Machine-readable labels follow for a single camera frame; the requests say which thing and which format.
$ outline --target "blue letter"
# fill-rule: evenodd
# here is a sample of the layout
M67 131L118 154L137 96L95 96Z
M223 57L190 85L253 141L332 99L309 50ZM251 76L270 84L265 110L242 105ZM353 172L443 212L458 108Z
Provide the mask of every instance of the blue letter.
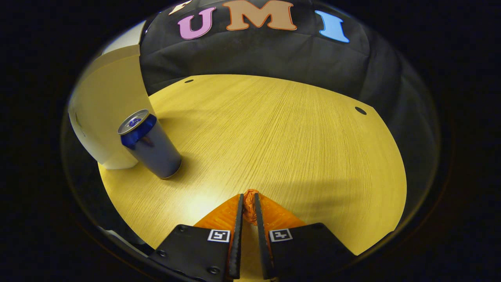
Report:
M324 21L324 29L320 31L321 35L341 42L350 42L344 36L343 27L341 26L342 19L321 11L315 11L315 13L319 14L322 17L322 21Z

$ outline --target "brown letter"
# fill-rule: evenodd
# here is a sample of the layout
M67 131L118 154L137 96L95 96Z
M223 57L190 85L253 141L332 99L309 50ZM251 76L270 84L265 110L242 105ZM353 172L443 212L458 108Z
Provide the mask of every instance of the brown letter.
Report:
M229 9L230 25L226 29L230 31L244 30L249 27L249 24L243 22L244 16L258 28L262 27L266 19L271 16L272 20L268 24L269 28L278 30L298 29L292 23L291 7L293 5L289 2L271 0L261 9L245 0L226 2L223 6Z

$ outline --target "black fabric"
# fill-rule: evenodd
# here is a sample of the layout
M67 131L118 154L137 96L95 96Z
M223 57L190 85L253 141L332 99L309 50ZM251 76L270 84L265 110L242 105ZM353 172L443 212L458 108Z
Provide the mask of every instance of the black fabric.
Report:
M261 8L268 0L251 0ZM402 54L350 15L313 1L289 1L295 31L257 28L228 31L227 1L193 0L169 15L159 13L142 38L140 65L149 95L190 75L245 74L287 79L329 89L376 109L400 149L407 176L402 216L411 215L427 194L439 160L439 127L430 93ZM184 40L178 21L193 15L201 27L204 9L216 7L210 31ZM315 10L341 18L349 43L322 36Z

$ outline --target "round table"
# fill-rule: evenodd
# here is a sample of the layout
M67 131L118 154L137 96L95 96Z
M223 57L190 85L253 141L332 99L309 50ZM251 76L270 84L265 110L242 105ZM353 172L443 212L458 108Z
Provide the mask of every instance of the round table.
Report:
M406 198L398 147L377 112L319 87L269 77L198 75L150 96L183 157L161 180L141 163L99 166L127 224L156 248L230 197L257 189L355 255L393 231ZM255 226L243 225L241 281L262 280Z

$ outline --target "aluminum can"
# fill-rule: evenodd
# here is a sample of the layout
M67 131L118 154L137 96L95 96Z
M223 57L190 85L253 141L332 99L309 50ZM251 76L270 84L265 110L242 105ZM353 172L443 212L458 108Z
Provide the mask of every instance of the aluminum can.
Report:
M171 177L181 166L181 155L147 109L126 118L118 134L122 145L159 178Z

